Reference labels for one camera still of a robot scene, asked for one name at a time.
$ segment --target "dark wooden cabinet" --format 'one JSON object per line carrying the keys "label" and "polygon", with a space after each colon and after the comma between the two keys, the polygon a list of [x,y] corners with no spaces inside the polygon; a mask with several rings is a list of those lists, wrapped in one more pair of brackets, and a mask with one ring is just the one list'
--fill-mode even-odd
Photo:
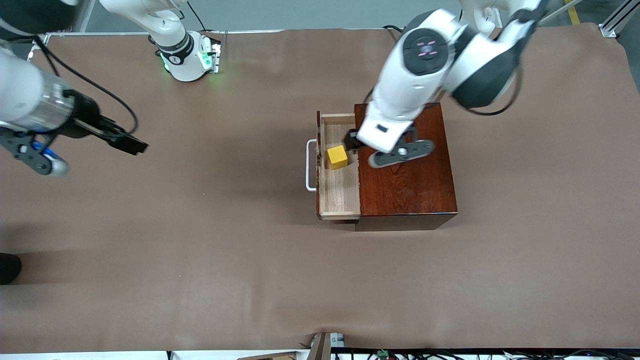
{"label": "dark wooden cabinet", "polygon": [[325,151],[341,144],[347,130],[359,128],[366,104],[353,114],[317,114],[317,214],[322,220],[351,220],[357,231],[432,230],[458,213],[447,137],[439,104],[425,109],[415,125],[434,151],[416,160],[372,168],[373,150],[349,154],[347,167],[331,170]]}

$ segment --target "brown paper tabletop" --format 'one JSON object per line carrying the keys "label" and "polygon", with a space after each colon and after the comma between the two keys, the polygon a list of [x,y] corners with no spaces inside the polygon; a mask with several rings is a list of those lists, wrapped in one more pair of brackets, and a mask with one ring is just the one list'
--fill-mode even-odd
{"label": "brown paper tabletop", "polygon": [[594,24],[538,30],[513,108],[442,103],[460,214],[355,233],[317,219],[304,146],[393,43],[229,35],[221,74],[179,83],[144,36],[51,38],[150,147],[60,138],[61,179],[0,152],[0,250],[24,262],[0,288],[0,351],[297,348],[320,330],[357,347],[636,347],[640,96],[622,46]]}

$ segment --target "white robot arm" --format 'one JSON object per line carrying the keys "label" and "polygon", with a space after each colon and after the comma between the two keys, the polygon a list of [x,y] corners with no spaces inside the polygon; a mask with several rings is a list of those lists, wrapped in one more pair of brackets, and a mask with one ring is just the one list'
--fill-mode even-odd
{"label": "white robot arm", "polygon": [[489,36],[495,29],[495,12],[492,9],[504,10],[508,18],[512,18],[518,10],[533,11],[539,7],[536,0],[458,0],[462,5],[463,24],[471,30]]}
{"label": "white robot arm", "polygon": [[135,22],[160,49],[166,69],[179,81],[195,81],[212,70],[215,59],[211,39],[186,31],[169,9],[186,0],[100,0],[104,8]]}
{"label": "white robot arm", "polygon": [[462,107],[487,106],[509,87],[520,55],[545,14],[547,0],[529,0],[513,14],[496,40],[462,25],[456,16],[436,10],[423,13],[405,27],[387,58],[362,126],[346,149],[368,145],[377,150],[372,167],[384,167],[427,156],[429,140],[408,146],[403,135],[413,132],[413,120],[441,88]]}
{"label": "white robot arm", "polygon": [[19,39],[31,42],[39,33],[68,28],[77,9],[77,0],[0,2],[0,146],[47,176],[64,176],[68,171],[67,162],[49,148],[58,135],[95,135],[133,155],[147,148],[101,115],[91,98],[3,47]]}

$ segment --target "yellow wooden block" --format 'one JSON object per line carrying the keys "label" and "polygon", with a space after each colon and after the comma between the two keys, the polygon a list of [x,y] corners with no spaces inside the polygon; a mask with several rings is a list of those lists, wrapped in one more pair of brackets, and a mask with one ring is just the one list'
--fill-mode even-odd
{"label": "yellow wooden block", "polygon": [[326,157],[329,160],[329,166],[333,170],[345,167],[349,165],[349,158],[347,152],[344,150],[344,146],[336,146],[331,149],[327,149]]}

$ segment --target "white metal handle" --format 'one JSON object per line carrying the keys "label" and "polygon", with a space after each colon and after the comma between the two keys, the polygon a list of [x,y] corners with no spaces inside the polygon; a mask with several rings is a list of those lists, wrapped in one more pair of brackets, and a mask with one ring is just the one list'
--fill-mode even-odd
{"label": "white metal handle", "polygon": [[316,188],[312,188],[311,186],[309,186],[309,144],[314,142],[317,142],[317,140],[311,139],[307,141],[307,171],[305,172],[305,186],[310,192],[316,192]]}

